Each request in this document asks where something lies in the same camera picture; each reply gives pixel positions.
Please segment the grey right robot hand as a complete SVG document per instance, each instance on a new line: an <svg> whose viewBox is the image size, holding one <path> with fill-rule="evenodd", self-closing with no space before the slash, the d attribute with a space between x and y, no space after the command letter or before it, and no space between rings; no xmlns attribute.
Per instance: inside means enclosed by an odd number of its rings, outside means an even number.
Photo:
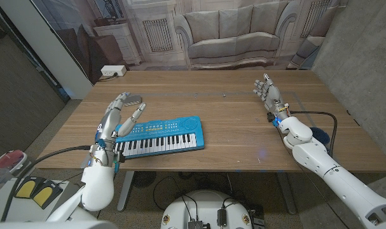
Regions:
<svg viewBox="0 0 386 229"><path fill-rule="evenodd" d="M266 73L263 74L263 79L263 81L255 81L253 92L260 97L266 110L279 120L290 117L289 106L283 101L279 89L274 85L272 79Z"/></svg>

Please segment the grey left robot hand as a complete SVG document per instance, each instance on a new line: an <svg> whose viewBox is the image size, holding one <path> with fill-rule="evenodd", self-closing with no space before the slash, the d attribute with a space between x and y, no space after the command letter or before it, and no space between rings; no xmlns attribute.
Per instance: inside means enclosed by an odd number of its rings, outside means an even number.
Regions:
<svg viewBox="0 0 386 229"><path fill-rule="evenodd" d="M124 122L119 130L116 130L116 127L121 123L121 109L123 106L133 104L139 104L139 107L133 115ZM130 95L128 92L119 94L119 96L108 105L97 127L95 134L96 145L102 149L108 149L116 142L117 137L125 137L131 133L145 108L146 104L142 102L140 95Z"/></svg>

